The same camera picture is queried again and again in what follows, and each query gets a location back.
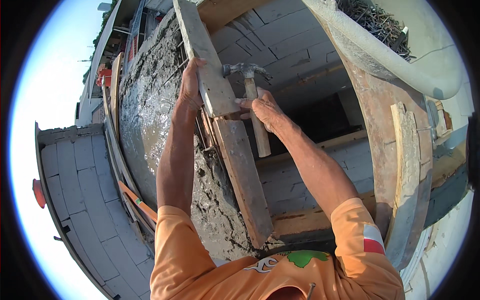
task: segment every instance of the hammer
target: hammer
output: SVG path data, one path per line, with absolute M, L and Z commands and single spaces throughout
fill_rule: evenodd
M 241 62 L 233 66 L 222 66 L 223 77 L 232 73 L 241 73 L 243 77 L 245 77 L 245 91 L 247 92 L 248 99 L 258 98 L 257 87 L 255 85 L 255 81 L 253 80 L 255 73 L 262 74 L 265 76 L 266 80 L 272 79 L 272 76 L 264 68 L 254 63 L 245 64 Z M 270 143 L 268 142 L 268 135 L 267 131 L 265 130 L 265 126 L 257 118 L 257 116 L 255 116 L 253 109 L 250 109 L 250 117 L 252 119 L 253 131 L 255 132 L 255 140 L 257 141 L 258 156 L 269 156 L 272 152 L 270 151 Z

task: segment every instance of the pile of nails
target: pile of nails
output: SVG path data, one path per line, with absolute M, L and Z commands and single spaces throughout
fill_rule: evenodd
M 386 13 L 378 5 L 368 6 L 361 0 L 337 0 L 338 9 L 365 28 L 370 34 L 379 39 L 387 47 L 395 47 L 392 50 L 406 61 L 410 62 L 415 56 L 410 55 L 408 48 L 408 35 L 397 46 L 396 40 L 401 37 L 405 25 L 399 24 L 393 19 L 393 14 Z

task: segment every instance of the forearm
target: forearm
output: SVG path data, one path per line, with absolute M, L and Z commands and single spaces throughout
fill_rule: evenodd
M 158 163 L 156 196 L 158 207 L 171 205 L 190 216 L 193 189 L 193 130 L 196 111 L 177 101 L 167 142 Z
M 305 186 L 328 218 L 344 201 L 358 197 L 341 166 L 308 138 L 287 116 L 275 121 L 274 133 L 288 149 Z

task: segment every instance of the orange t-shirt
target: orange t-shirt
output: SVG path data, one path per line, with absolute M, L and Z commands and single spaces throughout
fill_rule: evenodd
M 311 299 L 404 299 L 402 280 L 384 254 L 378 228 L 359 198 L 332 213 L 336 258 L 319 251 L 291 251 L 261 260 L 244 257 L 216 267 L 188 215 L 158 209 L 151 299 L 265 300 L 284 287 Z

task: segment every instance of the hammer handle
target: hammer handle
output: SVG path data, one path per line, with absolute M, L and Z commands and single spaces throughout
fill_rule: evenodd
M 253 78 L 245 78 L 245 91 L 248 99 L 258 98 L 257 87 Z M 258 156 L 269 156 L 272 152 L 270 151 L 267 130 L 265 130 L 264 124 L 253 112 L 253 109 L 250 109 L 250 117 L 252 119 L 253 131 L 255 132 L 255 140 L 257 141 Z

